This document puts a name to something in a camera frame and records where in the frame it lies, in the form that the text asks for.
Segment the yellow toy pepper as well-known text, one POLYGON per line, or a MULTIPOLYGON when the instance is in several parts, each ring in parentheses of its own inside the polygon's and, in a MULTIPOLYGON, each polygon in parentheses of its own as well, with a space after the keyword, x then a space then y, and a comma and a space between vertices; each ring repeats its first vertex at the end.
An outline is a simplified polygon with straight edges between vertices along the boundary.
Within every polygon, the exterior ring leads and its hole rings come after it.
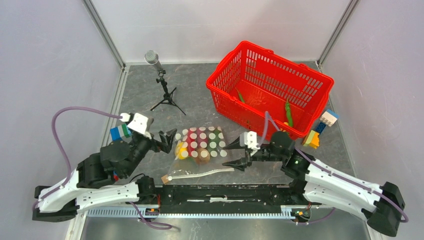
POLYGON ((188 143, 183 141, 179 142, 174 150, 175 153, 175 159, 176 160, 184 160, 189 157, 189 151, 188 151, 188 143))

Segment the red toy pepper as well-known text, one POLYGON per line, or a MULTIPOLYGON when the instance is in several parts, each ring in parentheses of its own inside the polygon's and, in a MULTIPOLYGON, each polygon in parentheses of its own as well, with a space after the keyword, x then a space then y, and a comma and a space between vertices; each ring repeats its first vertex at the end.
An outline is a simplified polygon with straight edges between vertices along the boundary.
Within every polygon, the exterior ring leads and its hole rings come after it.
POLYGON ((207 134, 205 127, 191 127, 188 129, 186 134, 186 143, 188 144, 187 150, 190 157, 196 157, 196 151, 198 148, 206 149, 207 142, 207 134))

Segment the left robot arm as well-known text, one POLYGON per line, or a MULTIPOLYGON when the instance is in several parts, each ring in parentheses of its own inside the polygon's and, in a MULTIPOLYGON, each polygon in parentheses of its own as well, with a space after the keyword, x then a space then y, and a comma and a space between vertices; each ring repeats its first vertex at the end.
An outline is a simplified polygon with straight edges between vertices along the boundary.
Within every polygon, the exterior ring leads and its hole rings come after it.
POLYGON ((160 131, 160 140, 156 140, 135 132, 130 142, 118 139, 101 147, 77 165, 69 180, 35 188, 37 206, 32 211, 32 220, 58 223, 100 206, 156 204, 158 193, 153 178, 143 176, 122 186, 115 183, 130 177, 149 151, 168 154, 176 133, 175 128, 160 131))

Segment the polka dot zip bag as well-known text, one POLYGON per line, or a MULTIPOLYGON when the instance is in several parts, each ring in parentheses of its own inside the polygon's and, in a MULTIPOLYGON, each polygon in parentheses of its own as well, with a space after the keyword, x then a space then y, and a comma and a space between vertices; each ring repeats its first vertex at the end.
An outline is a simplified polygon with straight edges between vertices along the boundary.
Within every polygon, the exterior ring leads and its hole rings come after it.
POLYGON ((175 158, 168 173, 161 177, 163 184, 179 179, 200 178, 217 173, 234 172, 224 166, 231 160, 227 141, 220 126, 189 127, 174 136, 175 158))

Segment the red plastic basket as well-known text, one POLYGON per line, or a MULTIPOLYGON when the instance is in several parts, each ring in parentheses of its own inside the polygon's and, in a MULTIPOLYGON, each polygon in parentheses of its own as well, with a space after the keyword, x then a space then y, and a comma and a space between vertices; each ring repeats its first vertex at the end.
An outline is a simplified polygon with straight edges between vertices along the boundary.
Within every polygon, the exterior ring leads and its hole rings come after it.
POLYGON ((305 64, 242 41, 218 64, 206 87, 221 115, 259 135, 266 134, 267 140, 276 130, 285 130, 296 140, 305 137, 321 116, 334 83, 305 64), (293 127, 287 123, 286 99, 293 127))

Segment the green toy cucumber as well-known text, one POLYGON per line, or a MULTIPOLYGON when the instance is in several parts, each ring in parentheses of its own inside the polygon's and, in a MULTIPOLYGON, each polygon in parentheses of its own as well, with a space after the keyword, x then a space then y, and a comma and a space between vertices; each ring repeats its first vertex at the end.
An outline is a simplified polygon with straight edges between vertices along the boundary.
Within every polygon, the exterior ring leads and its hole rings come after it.
POLYGON ((209 138, 211 140, 211 142, 215 143, 217 146, 220 146, 221 148, 223 148, 226 143, 224 141, 224 136, 223 133, 220 129, 215 128, 210 134, 209 134, 209 138))

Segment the brown round toy mushroom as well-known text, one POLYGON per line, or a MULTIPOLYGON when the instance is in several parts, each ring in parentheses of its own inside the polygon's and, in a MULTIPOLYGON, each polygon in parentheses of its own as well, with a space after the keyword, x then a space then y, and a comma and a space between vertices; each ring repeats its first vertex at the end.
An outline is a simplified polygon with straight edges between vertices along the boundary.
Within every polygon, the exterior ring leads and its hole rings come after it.
POLYGON ((206 150, 205 148, 198 148, 198 149, 196 149, 195 153, 196 153, 196 155, 195 155, 194 161, 198 165, 205 165, 205 164, 208 164, 210 162, 211 155, 210 155, 209 151, 206 150))

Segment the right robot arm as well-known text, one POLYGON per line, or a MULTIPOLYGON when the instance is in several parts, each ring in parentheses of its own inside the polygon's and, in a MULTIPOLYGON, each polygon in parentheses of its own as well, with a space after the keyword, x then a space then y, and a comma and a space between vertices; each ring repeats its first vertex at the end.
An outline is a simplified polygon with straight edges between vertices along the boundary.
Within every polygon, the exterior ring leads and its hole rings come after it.
POLYGON ((254 131, 242 133, 225 150, 243 149, 245 156, 225 163, 244 171, 253 162, 281 162, 284 174, 300 182, 289 189, 295 204, 304 201, 324 204, 355 215, 369 227, 388 237, 396 237, 405 223, 405 201, 397 185, 368 182, 341 172, 295 146, 286 132, 276 131, 269 143, 258 143, 254 131))

